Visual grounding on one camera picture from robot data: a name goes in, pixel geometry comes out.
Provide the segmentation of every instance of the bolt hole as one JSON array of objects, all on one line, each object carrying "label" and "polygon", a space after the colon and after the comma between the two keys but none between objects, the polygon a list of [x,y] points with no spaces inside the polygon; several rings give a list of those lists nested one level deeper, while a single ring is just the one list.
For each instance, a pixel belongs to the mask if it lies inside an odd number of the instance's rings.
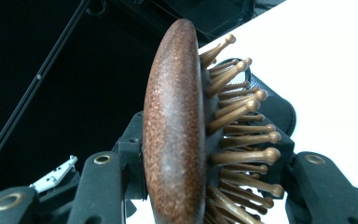
[{"label": "bolt hole", "polygon": [[91,1],[87,13],[91,16],[101,17],[107,9],[106,1]]},{"label": "bolt hole", "polygon": [[102,155],[102,156],[98,156],[94,159],[94,162],[97,164],[106,164],[108,162],[110,162],[112,160],[112,157],[109,155]]},{"label": "bolt hole", "polygon": [[307,159],[307,161],[315,163],[315,164],[322,164],[322,163],[326,163],[326,161],[317,155],[306,155],[305,159]]},{"label": "bolt hole", "polygon": [[101,217],[96,217],[96,216],[89,217],[85,222],[85,224],[101,224],[101,223],[103,223],[103,219]]},{"label": "bolt hole", "polygon": [[351,224],[358,224],[358,217],[349,217],[349,218],[348,218],[348,221],[349,221]]},{"label": "bolt hole", "polygon": [[138,138],[132,138],[132,139],[130,139],[130,142],[131,143],[137,143],[139,140],[138,140]]},{"label": "bolt hole", "polygon": [[0,211],[10,209],[22,201],[23,195],[21,193],[11,193],[0,198]]}]

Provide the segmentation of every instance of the brush bristle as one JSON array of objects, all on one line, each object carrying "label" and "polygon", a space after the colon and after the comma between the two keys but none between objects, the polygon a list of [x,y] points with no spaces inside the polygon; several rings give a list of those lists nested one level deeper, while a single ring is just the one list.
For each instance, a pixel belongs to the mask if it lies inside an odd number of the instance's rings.
[{"label": "brush bristle", "polygon": [[284,190],[280,185],[258,180],[260,175],[268,172],[268,167],[263,163],[273,165],[280,158],[280,151],[275,147],[254,147],[261,143],[278,143],[281,136],[272,124],[254,126],[249,123],[264,120],[264,116],[255,115],[254,112],[266,100],[266,91],[257,87],[250,89],[248,81],[231,83],[238,74],[248,69],[251,59],[232,60],[205,69],[232,40],[235,37],[228,35],[225,43],[200,55],[210,169],[204,222],[261,223],[258,215],[246,209],[265,215],[273,206],[273,201],[244,188],[256,188],[282,197]]}]

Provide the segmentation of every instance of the white backdrop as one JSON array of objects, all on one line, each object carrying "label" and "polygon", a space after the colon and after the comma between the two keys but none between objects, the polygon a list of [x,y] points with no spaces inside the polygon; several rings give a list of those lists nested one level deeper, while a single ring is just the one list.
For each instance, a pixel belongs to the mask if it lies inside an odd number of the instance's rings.
[{"label": "white backdrop", "polygon": [[[296,110],[295,152],[327,156],[358,188],[358,0],[287,0],[231,33],[237,42],[218,62],[252,58],[252,72]],[[149,201],[134,202],[127,223],[154,223]],[[288,223],[284,200],[275,203],[262,221]]]}]

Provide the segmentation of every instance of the speckled brown surface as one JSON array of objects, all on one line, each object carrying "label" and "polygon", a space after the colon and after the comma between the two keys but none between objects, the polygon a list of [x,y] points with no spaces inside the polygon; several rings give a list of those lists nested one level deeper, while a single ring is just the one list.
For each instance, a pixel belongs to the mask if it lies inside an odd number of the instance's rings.
[{"label": "speckled brown surface", "polygon": [[193,24],[176,21],[162,39],[145,96],[144,157],[156,223],[201,223],[205,199],[204,118]]}]

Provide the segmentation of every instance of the wooden hairbrush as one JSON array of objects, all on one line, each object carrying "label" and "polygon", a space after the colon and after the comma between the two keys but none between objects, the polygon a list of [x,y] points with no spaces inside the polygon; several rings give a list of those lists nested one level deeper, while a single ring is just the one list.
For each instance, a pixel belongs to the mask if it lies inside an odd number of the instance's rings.
[{"label": "wooden hairbrush", "polygon": [[208,69],[226,42],[198,54],[191,21],[176,21],[163,37],[147,84],[143,147],[145,177],[156,223],[261,223],[249,209],[266,214],[280,185],[258,180],[280,158],[273,125],[253,126],[267,97],[249,82],[231,84],[251,59]]}]

